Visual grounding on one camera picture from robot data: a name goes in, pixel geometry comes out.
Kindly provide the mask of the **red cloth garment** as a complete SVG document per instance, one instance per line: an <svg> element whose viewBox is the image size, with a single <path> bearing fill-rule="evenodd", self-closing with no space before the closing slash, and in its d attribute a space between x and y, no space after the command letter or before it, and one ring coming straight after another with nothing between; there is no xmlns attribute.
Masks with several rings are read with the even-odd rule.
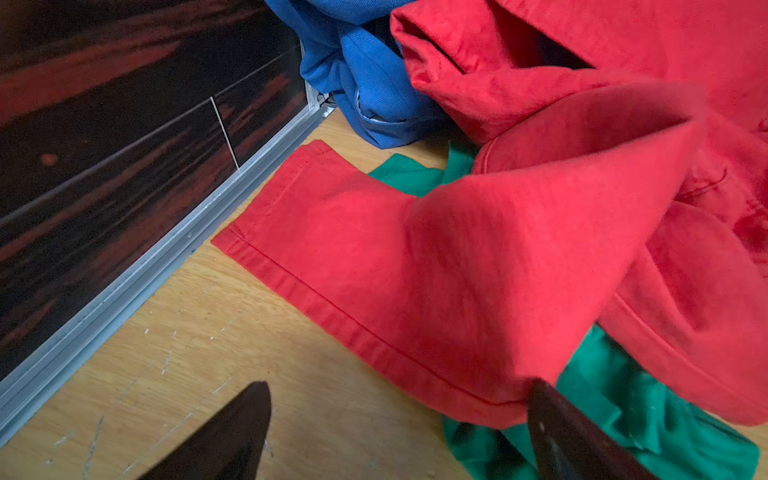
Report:
<svg viewBox="0 0 768 480"><path fill-rule="evenodd" d="M599 324L765 423L766 3L416 1L391 31L472 173L411 196L315 141L215 246L460 421L522 423Z"/></svg>

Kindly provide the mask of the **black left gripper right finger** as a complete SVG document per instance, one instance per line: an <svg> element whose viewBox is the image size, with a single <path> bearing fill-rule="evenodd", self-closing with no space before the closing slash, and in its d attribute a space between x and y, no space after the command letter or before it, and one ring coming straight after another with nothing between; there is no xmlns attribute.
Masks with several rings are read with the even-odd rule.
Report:
<svg viewBox="0 0 768 480"><path fill-rule="evenodd" d="M542 479L656 477L542 379L533 383L527 426Z"/></svg>

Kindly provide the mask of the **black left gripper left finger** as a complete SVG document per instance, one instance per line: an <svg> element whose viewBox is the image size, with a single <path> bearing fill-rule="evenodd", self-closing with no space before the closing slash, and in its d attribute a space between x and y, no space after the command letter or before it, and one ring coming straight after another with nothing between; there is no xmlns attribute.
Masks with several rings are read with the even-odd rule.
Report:
<svg viewBox="0 0 768 480"><path fill-rule="evenodd" d="M254 480L271 413L268 384L252 382L142 477Z"/></svg>

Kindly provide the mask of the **green cloth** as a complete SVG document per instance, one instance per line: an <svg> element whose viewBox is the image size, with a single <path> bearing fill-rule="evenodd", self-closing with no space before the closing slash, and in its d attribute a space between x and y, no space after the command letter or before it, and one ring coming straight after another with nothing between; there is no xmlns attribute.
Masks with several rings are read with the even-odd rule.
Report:
<svg viewBox="0 0 768 480"><path fill-rule="evenodd" d="M680 398L594 325L556 383L557 391L661 479L751 479L759 447ZM454 457L475 479L536 479L529 430L443 419Z"/></svg>

